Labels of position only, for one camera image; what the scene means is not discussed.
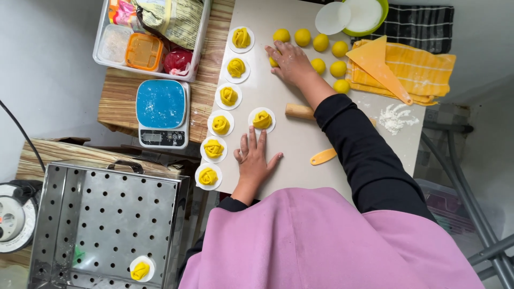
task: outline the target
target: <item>white work table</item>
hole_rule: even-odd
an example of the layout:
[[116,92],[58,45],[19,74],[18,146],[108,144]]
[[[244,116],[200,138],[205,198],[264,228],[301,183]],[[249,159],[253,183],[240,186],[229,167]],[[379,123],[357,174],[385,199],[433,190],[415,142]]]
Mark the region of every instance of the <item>white work table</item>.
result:
[[[274,175],[261,187],[258,199],[272,194],[274,191],[288,187],[320,188],[332,187],[351,202],[351,190],[346,181],[346,175],[338,158],[318,165],[309,163],[315,154],[330,149],[332,145],[321,132],[315,121],[285,116],[287,103],[308,105],[300,91],[286,85],[277,76],[270,72],[271,66],[264,50],[265,45],[273,46],[273,33],[279,28],[289,30],[291,42],[294,42],[294,33],[300,28],[307,28],[314,38],[318,32],[314,20],[320,4],[308,3],[298,0],[237,0],[234,7],[230,29],[238,26],[249,27],[255,34],[255,45],[247,53],[238,54],[228,46],[225,48],[222,70],[226,69],[226,62],[238,57],[247,61],[251,72],[249,78],[238,84],[243,92],[243,101],[239,107],[229,111],[235,120],[233,132],[223,137],[228,148],[225,150],[227,157],[218,163],[223,173],[223,181],[217,188],[218,191],[232,193],[239,178],[237,161],[232,152],[240,147],[242,134],[248,133],[248,115],[257,107],[267,107],[276,116],[276,127],[268,134],[266,159],[269,160],[278,152],[284,153]],[[334,42],[343,40],[351,49],[350,37],[344,33],[329,36],[330,45],[324,52],[317,52],[312,47],[312,41],[307,47],[303,47],[310,60],[321,58],[325,61],[327,69],[322,75],[332,85],[336,79],[330,74],[330,65],[339,60],[331,53]],[[224,74],[220,74],[218,86],[228,83]],[[381,110],[386,110],[390,104],[401,104],[396,99],[370,94],[362,91],[351,90],[348,96],[364,113],[375,118],[378,122]],[[219,110],[216,105],[213,111]],[[404,108],[411,110],[411,116],[419,119],[419,123],[405,125],[397,135],[392,135],[383,126],[377,124],[377,130],[386,142],[398,155],[403,167],[410,175],[414,172],[417,149],[421,134],[425,107],[414,104]]]

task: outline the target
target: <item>black cable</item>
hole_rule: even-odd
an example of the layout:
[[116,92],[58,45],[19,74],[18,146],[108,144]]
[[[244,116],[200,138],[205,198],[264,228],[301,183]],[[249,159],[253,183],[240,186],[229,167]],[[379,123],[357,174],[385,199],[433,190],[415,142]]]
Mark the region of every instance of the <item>black cable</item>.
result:
[[11,117],[12,121],[14,121],[14,123],[16,123],[16,125],[18,126],[18,129],[20,129],[20,131],[22,132],[23,136],[25,137],[25,139],[27,140],[27,142],[29,143],[29,146],[32,148],[32,150],[34,151],[34,154],[35,156],[38,158],[38,161],[39,161],[39,164],[41,165],[41,169],[43,170],[43,172],[45,173],[46,170],[45,170],[45,164],[43,163],[43,160],[41,160],[41,157],[39,156],[39,153],[38,153],[38,150],[35,149],[34,145],[32,144],[32,141],[30,141],[29,137],[27,136],[27,134],[25,133],[25,131],[23,130],[23,127],[22,125],[18,122],[18,120],[12,115],[12,113],[9,111],[9,109],[5,106],[5,104],[0,100],[0,106],[5,110],[5,112]]

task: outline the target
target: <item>black checkered towel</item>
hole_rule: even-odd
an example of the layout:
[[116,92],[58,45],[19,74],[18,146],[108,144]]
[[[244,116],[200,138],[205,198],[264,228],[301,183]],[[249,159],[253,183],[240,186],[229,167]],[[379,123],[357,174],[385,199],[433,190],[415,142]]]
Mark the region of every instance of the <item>black checkered towel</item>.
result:
[[377,39],[387,35],[388,42],[401,43],[433,54],[450,52],[453,12],[452,6],[419,6],[389,4],[384,23],[372,34],[352,37]]

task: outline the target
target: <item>green bowl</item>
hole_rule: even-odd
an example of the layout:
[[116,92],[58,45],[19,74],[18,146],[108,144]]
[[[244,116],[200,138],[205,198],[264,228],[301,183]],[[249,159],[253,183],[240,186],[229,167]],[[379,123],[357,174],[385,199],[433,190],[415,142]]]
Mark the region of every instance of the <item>green bowl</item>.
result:
[[348,34],[348,35],[350,35],[350,36],[354,36],[354,37],[366,36],[366,35],[369,35],[369,34],[375,32],[375,30],[377,30],[378,27],[380,27],[380,25],[382,25],[382,23],[384,22],[384,20],[387,17],[387,13],[389,12],[389,3],[388,3],[387,0],[377,0],[377,1],[382,6],[382,17],[380,18],[380,21],[378,22],[377,26],[371,28],[368,31],[362,31],[362,32],[354,32],[354,31],[350,31],[350,30],[344,28],[343,32]]

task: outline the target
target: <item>red plastic bag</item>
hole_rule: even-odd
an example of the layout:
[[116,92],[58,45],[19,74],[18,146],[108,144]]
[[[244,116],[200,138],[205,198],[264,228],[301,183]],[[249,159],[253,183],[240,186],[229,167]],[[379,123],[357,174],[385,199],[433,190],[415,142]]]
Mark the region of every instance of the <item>red plastic bag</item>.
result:
[[171,75],[185,76],[189,73],[191,68],[191,60],[193,52],[176,46],[171,49],[170,53],[164,59],[164,71]]

